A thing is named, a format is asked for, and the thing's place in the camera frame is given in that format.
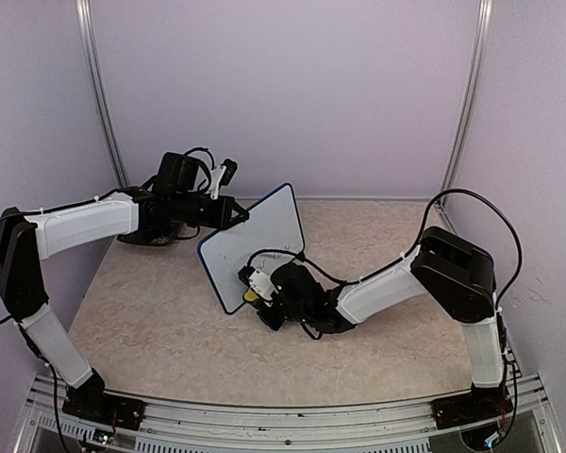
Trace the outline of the blue framed whiteboard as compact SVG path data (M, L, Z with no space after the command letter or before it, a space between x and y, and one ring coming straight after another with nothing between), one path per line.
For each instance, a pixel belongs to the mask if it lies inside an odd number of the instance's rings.
M238 272L255 252L266 252L253 265L270 274L305 250L305 237L293 186L286 182L250 206L249 218L227 230L214 231L197 245L208 281L224 313L243 305L246 286Z

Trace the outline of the yellow whiteboard eraser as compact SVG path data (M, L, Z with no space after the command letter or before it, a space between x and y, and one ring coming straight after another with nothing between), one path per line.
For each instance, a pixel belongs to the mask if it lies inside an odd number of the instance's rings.
M245 292L245 294L243 295L243 300L246 303L253 304L253 303L256 303L257 301L259 301L260 297L253 290L248 289Z

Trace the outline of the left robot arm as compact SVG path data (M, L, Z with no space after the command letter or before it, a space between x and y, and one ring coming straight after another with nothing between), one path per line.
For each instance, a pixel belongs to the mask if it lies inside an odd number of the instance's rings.
M197 148L167 152L158 172L141 186L48 210L4 210L0 217L0 298L28 347L67 385L64 410L86 420L116 420L142 411L105 392L105 382L75 348L52 311L42 262L86 243L115 238L139 246L184 240L190 227L227 230L249 217L234 197L222 195L237 163L204 162Z

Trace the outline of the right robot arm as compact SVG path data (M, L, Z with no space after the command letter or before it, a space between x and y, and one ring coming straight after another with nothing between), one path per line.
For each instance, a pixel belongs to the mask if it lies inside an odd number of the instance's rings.
M471 365L471 389L447 399L442 414L474 419L508 413L504 333L492 256L437 226L427 228L404 255L356 283L326 290L305 264L288 262L265 273L247 268L244 300L272 330L295 322L314 340L348 331L368 318L424 294L462 329Z

